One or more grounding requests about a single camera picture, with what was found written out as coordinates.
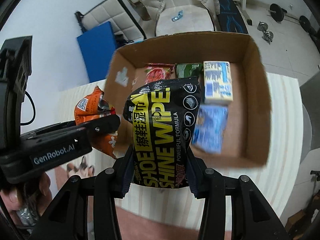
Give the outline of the left hand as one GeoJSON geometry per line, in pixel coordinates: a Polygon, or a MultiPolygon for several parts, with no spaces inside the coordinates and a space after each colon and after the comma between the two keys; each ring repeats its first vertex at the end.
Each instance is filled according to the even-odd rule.
{"type": "MultiPolygon", "coordinates": [[[[36,209],[40,216],[43,215],[50,202],[52,201],[52,192],[50,190],[51,181],[48,174],[43,173],[39,182],[40,196],[36,201],[36,209]]],[[[24,195],[23,187],[13,187],[12,189],[1,190],[1,198],[4,202],[8,213],[13,218],[17,215],[17,211],[20,210],[25,204],[26,196],[24,195]]]]}

